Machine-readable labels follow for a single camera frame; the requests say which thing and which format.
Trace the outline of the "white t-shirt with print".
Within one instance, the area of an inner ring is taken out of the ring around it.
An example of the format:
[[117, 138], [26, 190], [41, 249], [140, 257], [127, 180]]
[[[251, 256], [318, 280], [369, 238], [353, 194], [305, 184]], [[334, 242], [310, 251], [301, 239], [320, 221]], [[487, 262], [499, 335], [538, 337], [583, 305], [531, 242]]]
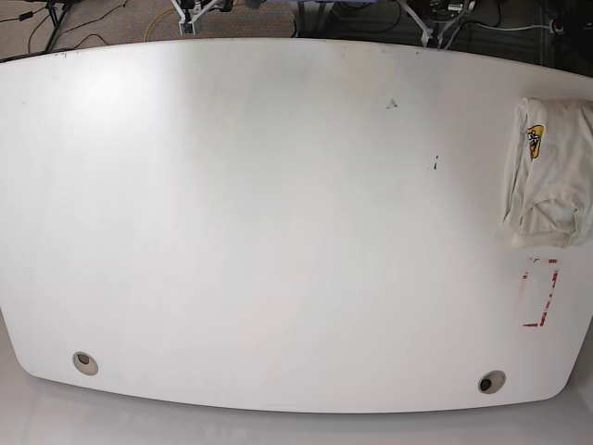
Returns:
[[592, 239], [592, 103], [525, 98], [505, 166], [502, 224], [515, 246]]

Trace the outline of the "left table grommet hole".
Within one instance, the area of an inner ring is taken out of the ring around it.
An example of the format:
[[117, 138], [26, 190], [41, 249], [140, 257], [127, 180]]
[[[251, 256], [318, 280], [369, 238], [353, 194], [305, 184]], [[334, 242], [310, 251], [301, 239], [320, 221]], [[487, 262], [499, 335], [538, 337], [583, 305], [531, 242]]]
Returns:
[[98, 364], [96, 360], [87, 353], [78, 351], [72, 356], [75, 368], [84, 375], [96, 375], [98, 373]]

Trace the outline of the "red tape marking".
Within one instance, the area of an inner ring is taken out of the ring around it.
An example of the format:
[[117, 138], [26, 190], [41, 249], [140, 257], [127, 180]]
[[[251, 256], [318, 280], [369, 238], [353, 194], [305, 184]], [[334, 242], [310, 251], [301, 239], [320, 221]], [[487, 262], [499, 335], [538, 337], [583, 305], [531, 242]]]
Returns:
[[519, 295], [519, 324], [536, 328], [544, 325], [560, 272], [560, 261], [530, 258], [522, 277]]

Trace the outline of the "right table grommet hole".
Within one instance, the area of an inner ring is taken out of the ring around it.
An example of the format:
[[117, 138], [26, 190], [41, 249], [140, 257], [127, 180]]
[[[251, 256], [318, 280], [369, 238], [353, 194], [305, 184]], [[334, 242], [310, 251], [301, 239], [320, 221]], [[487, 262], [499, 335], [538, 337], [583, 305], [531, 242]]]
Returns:
[[506, 375], [500, 370], [491, 371], [481, 377], [478, 390], [482, 394], [490, 395], [498, 392], [506, 383]]

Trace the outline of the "black tripod stand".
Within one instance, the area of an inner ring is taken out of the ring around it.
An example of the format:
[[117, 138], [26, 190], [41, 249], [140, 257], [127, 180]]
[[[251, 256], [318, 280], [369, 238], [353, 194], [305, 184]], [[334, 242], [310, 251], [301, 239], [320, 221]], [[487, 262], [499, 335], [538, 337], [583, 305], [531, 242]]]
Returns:
[[45, 2], [45, 9], [47, 10], [48, 17], [51, 19], [53, 29], [47, 39], [47, 42], [44, 47], [44, 53], [48, 54], [57, 40], [58, 31], [61, 28], [61, 25], [71, 11], [72, 7], [81, 0], [51, 0]]

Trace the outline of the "table grommet hole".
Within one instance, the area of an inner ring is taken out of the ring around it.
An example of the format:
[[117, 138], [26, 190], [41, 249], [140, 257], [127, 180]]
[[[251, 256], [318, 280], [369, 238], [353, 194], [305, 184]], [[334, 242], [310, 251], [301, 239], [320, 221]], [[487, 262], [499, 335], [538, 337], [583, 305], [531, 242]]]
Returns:
[[498, 392], [506, 383], [506, 375], [500, 370], [491, 371], [481, 377], [478, 390], [482, 394], [490, 395]]
[[75, 368], [84, 375], [96, 375], [98, 373], [98, 364], [96, 360], [87, 353], [78, 351], [72, 356]]

